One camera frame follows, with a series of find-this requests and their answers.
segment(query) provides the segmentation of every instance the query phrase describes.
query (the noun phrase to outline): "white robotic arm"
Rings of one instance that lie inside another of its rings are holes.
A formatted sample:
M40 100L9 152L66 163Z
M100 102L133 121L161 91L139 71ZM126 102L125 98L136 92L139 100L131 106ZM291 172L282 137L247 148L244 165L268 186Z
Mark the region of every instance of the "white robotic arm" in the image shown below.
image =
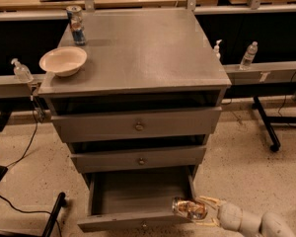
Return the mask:
M217 219L213 218L212 223L203 222L207 215L207 205L217 211ZM273 212L260 217L230 202L212 197L198 197L193 200L176 197L173 211L198 225L219 226L239 232L245 237L296 237L285 221Z

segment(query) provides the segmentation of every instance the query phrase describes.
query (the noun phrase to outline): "white bowl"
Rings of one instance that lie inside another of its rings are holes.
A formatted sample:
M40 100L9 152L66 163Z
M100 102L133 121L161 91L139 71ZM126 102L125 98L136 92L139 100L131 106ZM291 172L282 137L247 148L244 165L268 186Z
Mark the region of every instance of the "white bowl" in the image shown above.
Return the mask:
M84 49L76 46L63 46L46 53L39 61L39 66L46 72L57 76L70 76L79 71L87 60Z

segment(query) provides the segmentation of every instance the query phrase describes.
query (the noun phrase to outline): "plastic bottle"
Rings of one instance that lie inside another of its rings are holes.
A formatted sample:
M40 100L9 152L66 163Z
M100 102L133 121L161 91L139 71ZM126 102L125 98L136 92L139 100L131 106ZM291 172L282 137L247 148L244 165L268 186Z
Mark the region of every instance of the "plastic bottle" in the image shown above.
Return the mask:
M219 43L220 42L221 42L221 39L216 42L216 45L214 46L214 49L213 49L219 60L220 60L220 52L219 52Z
M248 46L246 53L240 63L240 70L248 70L253 63L253 60L256 56L258 51L258 43L253 41L251 45Z
M11 64L15 65L14 74L22 83L30 83L34 80L30 69L26 65L21 64L17 58L12 59Z

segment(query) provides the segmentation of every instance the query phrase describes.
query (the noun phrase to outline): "cabinet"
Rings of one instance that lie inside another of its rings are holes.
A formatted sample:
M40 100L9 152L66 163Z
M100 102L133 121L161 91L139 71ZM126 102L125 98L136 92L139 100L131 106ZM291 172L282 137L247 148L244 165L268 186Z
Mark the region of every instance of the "cabinet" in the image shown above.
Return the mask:
M230 81L186 9L84 14L88 59L39 89L90 189L83 231L187 222L192 179ZM72 45L66 31L60 45Z

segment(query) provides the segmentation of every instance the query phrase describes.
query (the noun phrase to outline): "concrete floor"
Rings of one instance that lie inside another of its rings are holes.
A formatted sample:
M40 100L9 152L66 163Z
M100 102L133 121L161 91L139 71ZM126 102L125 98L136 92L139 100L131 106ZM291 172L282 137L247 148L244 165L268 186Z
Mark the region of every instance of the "concrete floor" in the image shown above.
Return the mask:
M296 128L277 126L281 148L271 144L259 113L251 100L224 101L215 133L208 141L203 163L194 179L198 195L223 198L257 215L273 211L281 215L296 234ZM278 115L282 99L263 102L269 114ZM284 108L285 116L296 116L296 107ZM24 153L35 130L32 113L13 113L0 132L0 165L6 166ZM236 237L239 233L193 223L168 227L103 231L84 234L77 219L87 213L88 189L75 170L66 144L49 120L39 123L27 157L9 169L0 183L0 195L22 210L48 210L60 192L68 206L61 209L62 236L135 237ZM0 229L26 234L42 233L46 214L22 214L0 199ZM59 236L55 226L52 236Z

